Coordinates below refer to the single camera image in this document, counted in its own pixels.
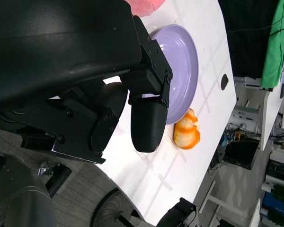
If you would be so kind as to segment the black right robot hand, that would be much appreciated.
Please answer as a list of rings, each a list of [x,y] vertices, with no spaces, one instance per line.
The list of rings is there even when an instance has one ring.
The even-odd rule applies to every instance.
[[[199,227],[199,217],[197,206],[180,198],[179,202],[173,206],[160,219],[156,227]]]

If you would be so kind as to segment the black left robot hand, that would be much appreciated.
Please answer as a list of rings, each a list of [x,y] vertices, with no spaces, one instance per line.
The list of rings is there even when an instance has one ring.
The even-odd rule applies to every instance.
[[[0,131],[26,149],[102,164],[124,106],[154,152],[172,69],[124,0],[0,0]]]

